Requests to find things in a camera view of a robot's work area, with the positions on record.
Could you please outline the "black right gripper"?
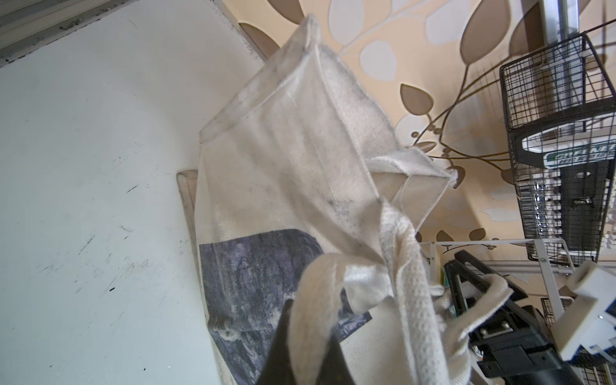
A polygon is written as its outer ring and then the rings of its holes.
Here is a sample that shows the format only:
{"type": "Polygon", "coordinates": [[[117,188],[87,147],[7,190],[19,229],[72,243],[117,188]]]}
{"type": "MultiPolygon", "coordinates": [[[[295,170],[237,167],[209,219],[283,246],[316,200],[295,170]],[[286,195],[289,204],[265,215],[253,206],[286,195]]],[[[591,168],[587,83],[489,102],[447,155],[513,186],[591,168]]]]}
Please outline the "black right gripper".
{"type": "Polygon", "coordinates": [[[581,384],[558,353],[545,320],[517,301],[527,294],[471,253],[462,250],[444,265],[455,315],[489,318],[470,334],[481,353],[479,369],[506,384],[581,384]]]}

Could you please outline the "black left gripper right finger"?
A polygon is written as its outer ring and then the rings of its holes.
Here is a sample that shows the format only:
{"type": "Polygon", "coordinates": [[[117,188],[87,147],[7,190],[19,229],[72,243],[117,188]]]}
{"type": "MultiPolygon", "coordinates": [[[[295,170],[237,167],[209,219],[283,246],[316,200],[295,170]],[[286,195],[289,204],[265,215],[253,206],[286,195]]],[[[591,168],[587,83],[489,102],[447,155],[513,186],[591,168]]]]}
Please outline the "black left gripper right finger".
{"type": "Polygon", "coordinates": [[[328,342],[317,385],[355,385],[336,335],[328,342]]]}

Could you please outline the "black white tool set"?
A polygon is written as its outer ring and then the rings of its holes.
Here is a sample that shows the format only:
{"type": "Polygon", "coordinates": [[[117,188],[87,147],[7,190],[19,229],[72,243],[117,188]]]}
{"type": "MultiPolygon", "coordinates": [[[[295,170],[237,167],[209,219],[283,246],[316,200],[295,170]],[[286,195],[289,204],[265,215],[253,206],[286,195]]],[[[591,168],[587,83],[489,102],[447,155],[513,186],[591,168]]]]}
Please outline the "black white tool set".
{"type": "Polygon", "coordinates": [[[527,235],[560,238],[573,251],[599,251],[614,178],[614,136],[550,129],[516,140],[514,150],[527,235]]]}

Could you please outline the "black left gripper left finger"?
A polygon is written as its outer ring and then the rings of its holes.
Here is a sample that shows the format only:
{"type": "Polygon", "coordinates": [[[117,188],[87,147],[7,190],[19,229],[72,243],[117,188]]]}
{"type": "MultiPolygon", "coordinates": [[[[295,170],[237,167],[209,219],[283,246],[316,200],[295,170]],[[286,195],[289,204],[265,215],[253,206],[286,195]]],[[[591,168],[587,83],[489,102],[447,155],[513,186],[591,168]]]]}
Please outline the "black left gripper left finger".
{"type": "Polygon", "coordinates": [[[287,343],[290,322],[290,311],[294,304],[292,299],[285,302],[278,322],[268,358],[261,371],[256,385],[292,385],[295,377],[290,364],[290,353],[287,343]]]}

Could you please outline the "cream Monet print tote bag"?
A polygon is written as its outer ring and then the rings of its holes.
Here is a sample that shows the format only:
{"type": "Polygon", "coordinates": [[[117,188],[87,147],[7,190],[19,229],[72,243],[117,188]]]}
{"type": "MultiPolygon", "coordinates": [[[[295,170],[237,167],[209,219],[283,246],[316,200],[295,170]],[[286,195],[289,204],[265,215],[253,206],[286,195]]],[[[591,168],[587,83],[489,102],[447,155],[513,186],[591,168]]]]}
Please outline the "cream Monet print tote bag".
{"type": "Polygon", "coordinates": [[[194,225],[225,384],[256,384],[289,299],[297,384],[332,335],[356,383],[467,384],[469,335],[426,274],[417,233],[455,182],[403,147],[307,16],[202,128],[194,225]]]}

